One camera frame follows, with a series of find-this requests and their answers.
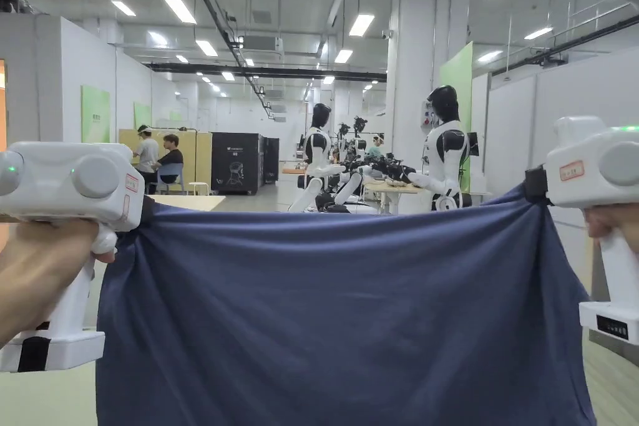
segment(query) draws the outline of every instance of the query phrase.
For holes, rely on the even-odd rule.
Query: blue chair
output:
[[[182,187],[182,194],[186,195],[187,191],[184,189],[184,179],[182,178],[182,170],[184,169],[184,163],[169,163],[168,165],[162,165],[158,168],[158,181],[149,183],[149,185],[157,186],[157,193],[162,194],[162,190],[166,187],[166,194],[168,195],[168,189],[170,185],[180,185]],[[168,175],[177,175],[178,178],[173,183],[164,183],[162,177]]]

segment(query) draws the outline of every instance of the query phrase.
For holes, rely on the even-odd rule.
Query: label sticker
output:
[[[127,190],[131,190],[132,192],[137,193],[137,189],[140,183],[137,178],[132,177],[131,175],[127,173],[127,178],[125,182],[126,182],[125,185],[127,187]]]
[[[578,162],[573,162],[559,168],[559,178],[562,182],[567,182],[568,180],[583,177],[585,172],[583,169],[583,161],[579,160]]]
[[[131,204],[131,196],[124,195],[124,206],[122,207],[121,220],[126,221],[129,218],[129,205]]]

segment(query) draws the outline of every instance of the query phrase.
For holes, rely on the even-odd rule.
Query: black cabinet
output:
[[[279,138],[264,138],[264,183],[279,180]]]
[[[255,195],[264,185],[264,140],[257,133],[213,132],[211,190]]]

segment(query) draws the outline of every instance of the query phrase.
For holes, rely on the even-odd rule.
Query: white stool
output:
[[[211,189],[208,187],[208,183],[205,182],[191,182],[188,184],[189,186],[193,186],[193,195],[197,194],[197,188],[200,186],[205,186],[207,188],[207,196],[211,193]]]

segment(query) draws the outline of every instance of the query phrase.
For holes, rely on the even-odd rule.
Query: navy fabric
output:
[[[104,277],[100,426],[594,425],[548,209],[157,206]]]

